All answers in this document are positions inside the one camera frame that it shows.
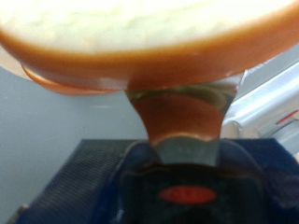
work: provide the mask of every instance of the red label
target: red label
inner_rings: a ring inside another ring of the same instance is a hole
[[[217,193],[203,187],[174,186],[161,191],[160,197],[171,203],[210,203],[217,198]]]

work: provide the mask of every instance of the bread slice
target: bread slice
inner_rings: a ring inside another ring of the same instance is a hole
[[[228,77],[299,41],[299,1],[0,0],[0,43],[65,94]]]

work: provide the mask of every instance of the bread crust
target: bread crust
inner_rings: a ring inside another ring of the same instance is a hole
[[[2,30],[0,42],[32,76],[72,86],[72,94],[82,94],[77,88],[166,89],[228,77],[291,48],[299,42],[299,1],[247,26],[171,47],[66,52],[26,43]]]

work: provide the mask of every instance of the white bread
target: white bread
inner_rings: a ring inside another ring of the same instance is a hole
[[[299,1],[0,0],[2,46],[33,80],[78,93],[210,81],[298,40]]]

